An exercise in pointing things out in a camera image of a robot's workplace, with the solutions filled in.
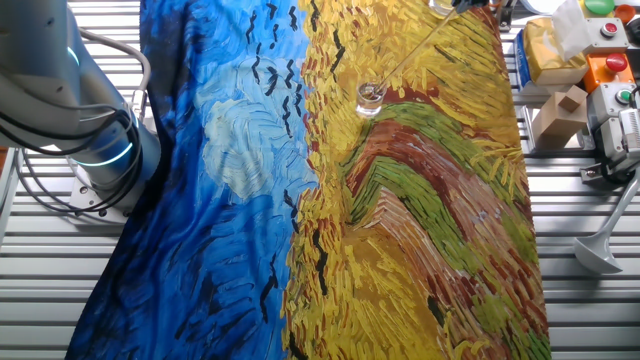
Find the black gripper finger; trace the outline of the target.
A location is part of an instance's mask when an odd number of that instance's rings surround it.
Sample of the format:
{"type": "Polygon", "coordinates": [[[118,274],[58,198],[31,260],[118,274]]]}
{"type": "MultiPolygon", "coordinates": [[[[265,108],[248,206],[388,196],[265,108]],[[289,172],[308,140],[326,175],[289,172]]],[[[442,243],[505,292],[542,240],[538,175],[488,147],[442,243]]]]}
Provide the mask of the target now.
{"type": "Polygon", "coordinates": [[[458,14],[462,14],[471,8],[481,8],[488,5],[488,0],[453,0],[452,7],[458,14]]]}

